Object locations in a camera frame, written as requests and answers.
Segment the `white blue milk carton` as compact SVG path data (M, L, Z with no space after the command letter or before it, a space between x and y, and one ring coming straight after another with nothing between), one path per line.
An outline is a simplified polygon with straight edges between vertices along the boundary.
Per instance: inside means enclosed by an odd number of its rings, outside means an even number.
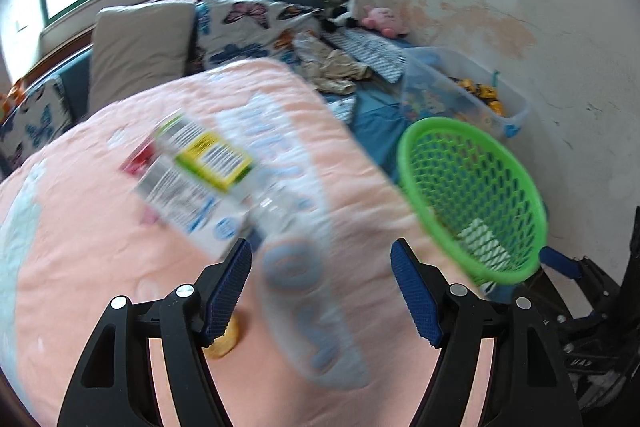
M250 221L250 213L242 204L166 156L155 159L134 191L160 221L180 232L215 263L224 261L239 239L245 239L253 251L262 246L264 234Z

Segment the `clear plastic bottle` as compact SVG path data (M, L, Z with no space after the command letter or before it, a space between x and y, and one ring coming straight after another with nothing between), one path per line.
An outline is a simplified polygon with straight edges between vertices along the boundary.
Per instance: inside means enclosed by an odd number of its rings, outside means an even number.
M279 239L316 240L314 196L299 194L281 182L258 178L250 184L244 202L250 220L247 240L254 249Z

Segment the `yellow green milk carton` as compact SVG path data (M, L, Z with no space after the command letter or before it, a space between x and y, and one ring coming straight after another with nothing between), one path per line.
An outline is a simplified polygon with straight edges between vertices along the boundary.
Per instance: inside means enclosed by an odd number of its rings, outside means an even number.
M152 137L160 153L224 193L238 185L254 166L244 150L180 112L163 119Z

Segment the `red paper cup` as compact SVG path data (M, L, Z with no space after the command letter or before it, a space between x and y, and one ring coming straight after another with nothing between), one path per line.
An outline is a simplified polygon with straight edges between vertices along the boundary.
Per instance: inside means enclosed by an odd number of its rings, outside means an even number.
M129 176L141 178L157 160L157 156L154 140L148 136L127 156L118 170Z

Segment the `orange peel scrap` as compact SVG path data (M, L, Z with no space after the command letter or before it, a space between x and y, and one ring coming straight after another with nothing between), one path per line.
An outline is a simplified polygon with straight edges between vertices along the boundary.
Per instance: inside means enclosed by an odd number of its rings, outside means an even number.
M233 313L224 333L216 338L209 347L205 348L204 353L206 357L211 359L221 359L235 348L240 338L241 322L238 314Z

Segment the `pink quilted blanket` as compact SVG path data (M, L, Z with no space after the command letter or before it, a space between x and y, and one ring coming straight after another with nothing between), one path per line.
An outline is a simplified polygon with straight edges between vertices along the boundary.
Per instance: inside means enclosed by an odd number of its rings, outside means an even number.
M251 150L295 200L300 232L265 243L240 303L243 335L209 363L238 426L405 426L437 352L390 271L405 239L448 280L461 270L398 188L288 66L247 60L100 110L35 153L1 187L1 366L52 426L107 303L193 282L209 257L145 223L122 164L184 112Z

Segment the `yellow toy truck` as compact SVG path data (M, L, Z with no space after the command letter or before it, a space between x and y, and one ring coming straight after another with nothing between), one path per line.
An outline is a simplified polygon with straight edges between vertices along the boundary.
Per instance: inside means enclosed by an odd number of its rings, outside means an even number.
M487 84L477 83L469 78L451 77L451 80L469 94L472 94L489 107L496 115L500 117L506 116L504 107L499 100L498 91L495 87L487 86Z

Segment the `clear plastic toy bin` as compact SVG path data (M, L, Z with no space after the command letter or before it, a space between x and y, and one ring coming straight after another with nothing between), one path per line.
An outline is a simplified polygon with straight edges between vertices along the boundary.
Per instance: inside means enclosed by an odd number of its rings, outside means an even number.
M454 118L472 124L497 140L518 135L529 113L529 103L500 72L484 69L469 57L441 46L408 48L402 75L400 109L410 120ZM495 87L506 116L496 115L483 102L455 84L451 77L469 78Z

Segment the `blue mattress sheet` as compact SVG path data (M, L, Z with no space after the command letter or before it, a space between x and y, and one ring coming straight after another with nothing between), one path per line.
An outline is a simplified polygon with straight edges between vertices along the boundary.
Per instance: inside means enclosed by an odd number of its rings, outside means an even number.
M402 115L392 86L378 80L356 83L352 95L323 93L326 104L354 100L346 124L352 136L392 180L399 183L397 147L410 122Z

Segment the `beige crumpled clothing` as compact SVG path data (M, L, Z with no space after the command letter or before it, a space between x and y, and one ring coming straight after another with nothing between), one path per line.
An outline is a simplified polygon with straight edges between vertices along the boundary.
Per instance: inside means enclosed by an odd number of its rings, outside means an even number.
M299 72L321 93L351 95L357 90L357 82L372 76L368 65L331 48L311 32L296 34L292 45L299 59Z

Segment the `right butterfly pillow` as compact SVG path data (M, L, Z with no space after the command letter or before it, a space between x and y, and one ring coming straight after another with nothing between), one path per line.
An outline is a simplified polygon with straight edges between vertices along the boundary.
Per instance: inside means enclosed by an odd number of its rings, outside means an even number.
M293 40L318 35L319 10L271 0L202 0L195 8L194 60L213 69L239 60L272 58L299 65Z

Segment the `butterfly pillow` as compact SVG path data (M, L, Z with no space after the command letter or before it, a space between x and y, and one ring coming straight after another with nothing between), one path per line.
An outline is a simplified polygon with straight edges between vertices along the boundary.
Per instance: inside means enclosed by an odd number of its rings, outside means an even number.
M202 0L195 8L194 60L213 69L239 60L272 58L299 65L293 40L318 35L319 10L271 0Z
M73 126L74 115L59 75L26 91L1 126L1 158L9 172Z

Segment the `grey pillow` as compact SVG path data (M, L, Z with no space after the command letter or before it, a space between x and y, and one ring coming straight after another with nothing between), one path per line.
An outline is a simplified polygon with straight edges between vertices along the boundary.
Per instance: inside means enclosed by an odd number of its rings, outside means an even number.
M88 113L186 75L196 2L111 6L91 39Z

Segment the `patterned grey cloth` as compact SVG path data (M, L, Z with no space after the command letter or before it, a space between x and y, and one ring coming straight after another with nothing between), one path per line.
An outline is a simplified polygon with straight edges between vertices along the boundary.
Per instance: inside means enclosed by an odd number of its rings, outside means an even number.
M367 65L375 75L389 84L398 83L404 75L405 54L393 41L356 28L322 31L322 38L357 62Z

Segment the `orange fox toy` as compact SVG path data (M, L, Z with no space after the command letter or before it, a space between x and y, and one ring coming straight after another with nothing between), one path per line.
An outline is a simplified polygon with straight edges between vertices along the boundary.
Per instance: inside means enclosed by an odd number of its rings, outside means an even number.
M8 93L2 93L0 100L0 117L5 121L26 98L23 79L17 80Z

